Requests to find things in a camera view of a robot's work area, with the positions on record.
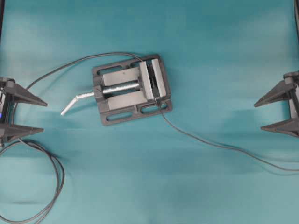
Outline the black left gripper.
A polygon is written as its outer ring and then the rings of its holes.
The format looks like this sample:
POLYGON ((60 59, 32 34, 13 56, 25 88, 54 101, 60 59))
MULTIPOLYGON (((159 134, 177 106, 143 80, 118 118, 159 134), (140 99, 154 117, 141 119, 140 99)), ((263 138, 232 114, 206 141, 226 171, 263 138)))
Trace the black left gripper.
POLYGON ((11 96, 16 103, 26 103, 32 105, 47 106, 48 104, 39 97, 30 93, 27 89, 14 80, 0 78, 0 146, 4 147, 5 143, 9 143, 21 137, 41 133, 43 128, 10 125, 8 124, 9 107, 11 105, 11 96))

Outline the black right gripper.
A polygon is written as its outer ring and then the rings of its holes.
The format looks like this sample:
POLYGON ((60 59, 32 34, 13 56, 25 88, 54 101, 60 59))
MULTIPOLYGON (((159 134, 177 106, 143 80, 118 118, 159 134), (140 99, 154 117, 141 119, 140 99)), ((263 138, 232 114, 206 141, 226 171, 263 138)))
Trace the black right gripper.
POLYGON ((290 118, 271 125, 262 126, 261 129, 273 133, 287 134, 293 137, 299 136, 299 71, 289 72, 283 75, 284 80, 275 85, 268 93, 261 97, 254 107, 266 104, 289 101, 290 118))

